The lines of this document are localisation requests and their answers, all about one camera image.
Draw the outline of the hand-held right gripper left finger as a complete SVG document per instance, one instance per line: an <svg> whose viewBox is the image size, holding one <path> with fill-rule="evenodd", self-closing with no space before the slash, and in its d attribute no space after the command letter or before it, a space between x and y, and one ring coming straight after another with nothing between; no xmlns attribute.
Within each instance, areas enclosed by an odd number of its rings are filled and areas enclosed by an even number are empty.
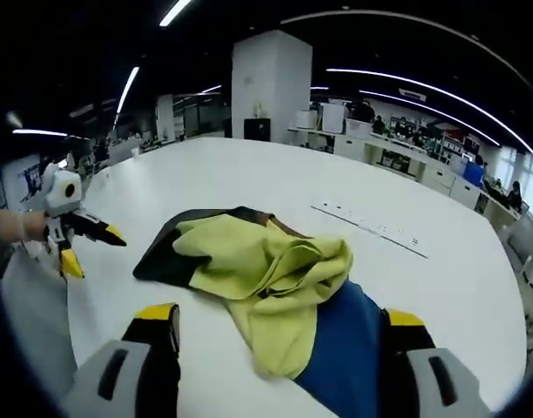
<svg viewBox="0 0 533 418"><path fill-rule="evenodd" d="M180 311L175 303L135 315L74 375L62 400L67 417L176 417L181 369Z"/></svg>

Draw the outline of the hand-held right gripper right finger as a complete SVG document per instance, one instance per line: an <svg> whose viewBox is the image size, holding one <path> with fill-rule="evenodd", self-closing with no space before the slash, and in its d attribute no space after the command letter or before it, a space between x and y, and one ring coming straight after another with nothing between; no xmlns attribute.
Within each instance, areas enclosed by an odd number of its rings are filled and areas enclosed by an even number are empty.
<svg viewBox="0 0 533 418"><path fill-rule="evenodd" d="M382 417L490 417L475 375L411 313L381 311Z"/></svg>

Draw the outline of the person's left hand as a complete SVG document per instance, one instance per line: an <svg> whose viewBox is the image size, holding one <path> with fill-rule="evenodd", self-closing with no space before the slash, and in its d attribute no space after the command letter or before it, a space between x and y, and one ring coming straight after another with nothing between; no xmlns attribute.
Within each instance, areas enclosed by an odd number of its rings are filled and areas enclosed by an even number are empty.
<svg viewBox="0 0 533 418"><path fill-rule="evenodd" d="M47 216L44 211L20 212L17 215L17 234L22 241L46 240Z"/></svg>

